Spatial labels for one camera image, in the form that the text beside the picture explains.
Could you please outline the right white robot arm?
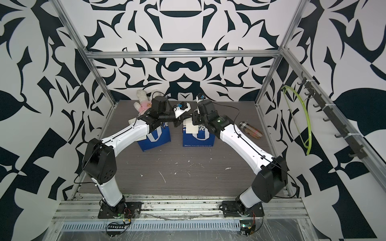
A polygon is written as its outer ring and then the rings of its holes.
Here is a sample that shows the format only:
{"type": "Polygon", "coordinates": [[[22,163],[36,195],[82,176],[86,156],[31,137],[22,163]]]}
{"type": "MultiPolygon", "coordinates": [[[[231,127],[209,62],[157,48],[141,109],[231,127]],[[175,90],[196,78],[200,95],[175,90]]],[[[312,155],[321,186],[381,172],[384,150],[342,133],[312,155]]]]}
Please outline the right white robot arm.
{"type": "Polygon", "coordinates": [[[193,124],[204,125],[218,139],[229,145],[249,165],[255,174],[250,187],[236,198],[243,212],[258,203],[270,202],[287,184],[286,161],[274,157],[251,141],[226,115],[219,115],[209,99],[197,99],[193,124]]]}

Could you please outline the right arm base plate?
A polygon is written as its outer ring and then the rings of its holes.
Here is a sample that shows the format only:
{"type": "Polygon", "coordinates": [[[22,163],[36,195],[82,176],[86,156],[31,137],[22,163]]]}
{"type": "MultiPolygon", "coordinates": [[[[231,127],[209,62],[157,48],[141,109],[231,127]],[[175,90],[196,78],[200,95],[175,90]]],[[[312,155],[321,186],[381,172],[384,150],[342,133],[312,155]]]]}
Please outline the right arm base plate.
{"type": "Polygon", "coordinates": [[[224,217],[263,217],[264,210],[262,203],[257,203],[254,206],[247,208],[241,201],[223,201],[219,205],[219,210],[223,212],[224,217]]]}

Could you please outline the blue white paper bag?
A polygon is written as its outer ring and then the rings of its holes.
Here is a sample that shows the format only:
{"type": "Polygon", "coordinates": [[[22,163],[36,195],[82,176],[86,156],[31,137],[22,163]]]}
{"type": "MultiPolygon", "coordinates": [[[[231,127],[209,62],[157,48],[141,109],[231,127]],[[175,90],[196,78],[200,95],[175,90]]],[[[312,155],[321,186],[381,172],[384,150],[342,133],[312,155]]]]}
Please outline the blue white paper bag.
{"type": "Polygon", "coordinates": [[[170,129],[167,123],[137,140],[140,149],[145,152],[171,142],[170,129]]]}
{"type": "Polygon", "coordinates": [[[197,134],[186,134],[186,128],[183,123],[183,146],[184,147],[212,147],[215,136],[211,134],[205,126],[198,125],[197,134]]]}

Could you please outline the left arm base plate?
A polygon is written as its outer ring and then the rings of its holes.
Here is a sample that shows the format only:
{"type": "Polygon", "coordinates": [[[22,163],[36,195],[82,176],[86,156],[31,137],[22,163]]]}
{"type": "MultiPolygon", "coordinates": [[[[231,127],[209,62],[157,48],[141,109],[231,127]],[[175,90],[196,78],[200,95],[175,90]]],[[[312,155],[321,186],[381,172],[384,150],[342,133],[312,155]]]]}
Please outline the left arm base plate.
{"type": "Polygon", "coordinates": [[[141,213],[142,202],[120,202],[116,207],[110,207],[104,201],[100,201],[98,219],[131,219],[141,213]]]}

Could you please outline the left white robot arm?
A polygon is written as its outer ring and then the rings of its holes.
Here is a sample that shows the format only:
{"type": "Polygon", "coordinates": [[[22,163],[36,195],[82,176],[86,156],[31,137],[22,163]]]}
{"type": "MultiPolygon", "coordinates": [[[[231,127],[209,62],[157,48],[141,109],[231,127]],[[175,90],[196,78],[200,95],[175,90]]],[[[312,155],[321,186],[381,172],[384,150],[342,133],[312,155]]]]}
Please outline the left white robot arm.
{"type": "Polygon", "coordinates": [[[156,130],[161,124],[173,122],[175,126],[184,120],[183,114],[191,110],[187,102],[179,103],[169,110],[169,101],[157,96],[152,106],[128,127],[102,140],[89,141],[83,158],[82,170],[91,178],[102,195],[103,204],[117,213],[126,208],[126,201],[116,182],[116,157],[139,138],[156,130]]]}

